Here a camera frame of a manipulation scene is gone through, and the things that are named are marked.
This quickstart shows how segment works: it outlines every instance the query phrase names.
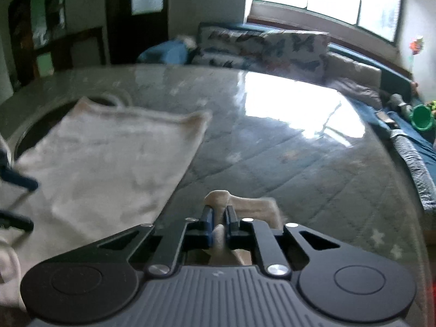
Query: green bucket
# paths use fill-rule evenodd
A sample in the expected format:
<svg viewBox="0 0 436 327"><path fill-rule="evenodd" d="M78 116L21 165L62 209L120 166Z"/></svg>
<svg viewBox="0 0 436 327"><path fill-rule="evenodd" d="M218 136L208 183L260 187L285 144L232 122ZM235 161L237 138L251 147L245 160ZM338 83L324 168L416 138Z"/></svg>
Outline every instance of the green bucket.
<svg viewBox="0 0 436 327"><path fill-rule="evenodd" d="M433 116L426 106L420 104L413 109L410 122L416 130L425 132L433 126Z"/></svg>

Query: folded cloth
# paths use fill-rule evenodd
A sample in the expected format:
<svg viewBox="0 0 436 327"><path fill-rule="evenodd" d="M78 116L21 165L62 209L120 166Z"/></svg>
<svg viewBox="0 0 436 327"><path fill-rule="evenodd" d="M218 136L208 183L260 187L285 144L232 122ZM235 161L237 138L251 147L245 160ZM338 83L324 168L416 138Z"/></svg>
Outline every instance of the folded cloth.
<svg viewBox="0 0 436 327"><path fill-rule="evenodd" d="M153 223L191 163L209 120L208 113L179 116L80 100L15 164L40 188L27 194L0 183L0 207L35 224L29 235L0 230L0 305L24 309L20 280L39 262Z"/></svg>
<svg viewBox="0 0 436 327"><path fill-rule="evenodd" d="M277 203L273 198L240 198L226 190L214 190L204 199L204 204L213 207L214 222L218 224L213 231L214 245L209 250L209 265L250 265L250 252L237 249L231 251L225 245L225 227L221 224L223 213L228 205L232 205L236 215L242 219L251 217L263 220L271 228L283 228L283 221Z"/></svg>

